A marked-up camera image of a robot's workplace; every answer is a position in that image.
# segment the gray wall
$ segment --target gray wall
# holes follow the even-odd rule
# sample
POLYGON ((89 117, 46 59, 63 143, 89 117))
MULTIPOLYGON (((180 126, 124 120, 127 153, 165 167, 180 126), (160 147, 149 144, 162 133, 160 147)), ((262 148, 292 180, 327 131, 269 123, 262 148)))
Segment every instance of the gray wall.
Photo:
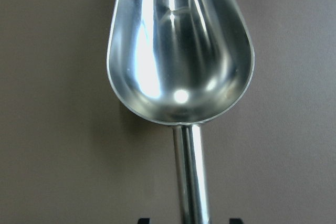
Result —
MULTIPOLYGON (((237 0, 256 50, 204 126, 213 224, 335 223, 336 0, 237 0)), ((171 129, 117 100, 114 0, 0 0, 0 223, 179 223, 171 129)))

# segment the metal handle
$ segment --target metal handle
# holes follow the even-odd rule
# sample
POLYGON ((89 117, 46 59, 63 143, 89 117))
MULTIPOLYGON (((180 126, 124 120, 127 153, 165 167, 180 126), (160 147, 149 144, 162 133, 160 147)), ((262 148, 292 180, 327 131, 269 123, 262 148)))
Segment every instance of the metal handle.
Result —
POLYGON ((210 224, 200 125, 173 129, 182 223, 210 224))

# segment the metal scoop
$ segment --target metal scoop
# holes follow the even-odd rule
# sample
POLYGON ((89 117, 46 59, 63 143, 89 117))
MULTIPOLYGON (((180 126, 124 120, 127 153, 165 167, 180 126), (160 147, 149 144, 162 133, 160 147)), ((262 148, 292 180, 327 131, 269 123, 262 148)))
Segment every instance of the metal scoop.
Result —
POLYGON ((235 0, 116 0, 109 80, 132 112, 173 126, 184 224, 211 222, 200 125, 242 97, 253 66, 235 0))

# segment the stainless steel scoop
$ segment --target stainless steel scoop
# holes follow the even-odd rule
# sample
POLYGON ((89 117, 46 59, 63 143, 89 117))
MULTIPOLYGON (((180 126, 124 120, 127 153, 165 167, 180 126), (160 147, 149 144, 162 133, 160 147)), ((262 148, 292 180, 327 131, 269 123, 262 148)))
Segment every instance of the stainless steel scoop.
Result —
POLYGON ((244 94, 254 51, 235 0, 117 0, 108 77, 135 114, 174 129, 184 224, 210 223, 200 125, 244 94))

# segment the scoop handle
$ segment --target scoop handle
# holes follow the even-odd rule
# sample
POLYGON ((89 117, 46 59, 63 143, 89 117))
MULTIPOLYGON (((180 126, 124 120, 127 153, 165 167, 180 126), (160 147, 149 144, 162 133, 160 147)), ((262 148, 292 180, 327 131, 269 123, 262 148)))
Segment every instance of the scoop handle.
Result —
POLYGON ((180 208, 183 224, 210 224, 201 126, 173 128, 180 208))

